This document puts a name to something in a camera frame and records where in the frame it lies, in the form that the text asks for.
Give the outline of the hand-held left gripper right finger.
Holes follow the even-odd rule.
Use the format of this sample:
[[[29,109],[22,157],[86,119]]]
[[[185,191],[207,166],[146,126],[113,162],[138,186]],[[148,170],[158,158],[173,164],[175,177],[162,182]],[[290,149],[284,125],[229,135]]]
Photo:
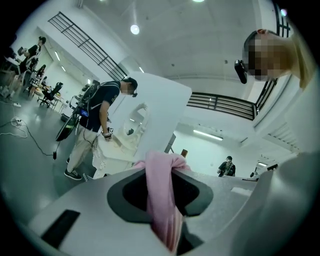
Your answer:
[[[185,217],[202,214],[214,197],[208,185],[178,170],[172,171],[172,187],[175,205]]]

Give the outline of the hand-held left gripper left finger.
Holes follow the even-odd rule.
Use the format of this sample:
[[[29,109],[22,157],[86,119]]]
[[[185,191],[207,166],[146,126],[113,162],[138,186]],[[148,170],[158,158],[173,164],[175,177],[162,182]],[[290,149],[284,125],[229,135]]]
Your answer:
[[[147,213],[147,180],[145,172],[136,172],[111,186],[107,202],[113,212],[129,223],[151,223]]]

